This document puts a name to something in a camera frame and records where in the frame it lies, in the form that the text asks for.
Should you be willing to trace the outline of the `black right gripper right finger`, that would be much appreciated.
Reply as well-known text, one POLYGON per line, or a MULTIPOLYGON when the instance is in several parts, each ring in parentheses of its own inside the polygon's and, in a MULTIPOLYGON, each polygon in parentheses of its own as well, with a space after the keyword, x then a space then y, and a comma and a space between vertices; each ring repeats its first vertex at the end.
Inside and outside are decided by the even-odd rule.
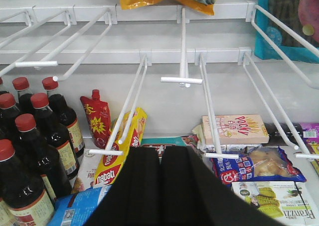
POLYGON ((161 160, 164 226, 279 226, 236 196, 191 147, 168 147, 161 160))

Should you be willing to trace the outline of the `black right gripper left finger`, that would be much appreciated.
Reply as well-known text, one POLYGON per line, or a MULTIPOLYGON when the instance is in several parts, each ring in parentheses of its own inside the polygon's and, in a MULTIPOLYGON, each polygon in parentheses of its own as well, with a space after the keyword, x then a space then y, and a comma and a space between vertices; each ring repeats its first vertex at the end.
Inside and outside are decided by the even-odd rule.
POLYGON ((117 180, 87 226, 194 226, 198 223, 188 149, 173 146, 162 158, 132 149, 117 180))

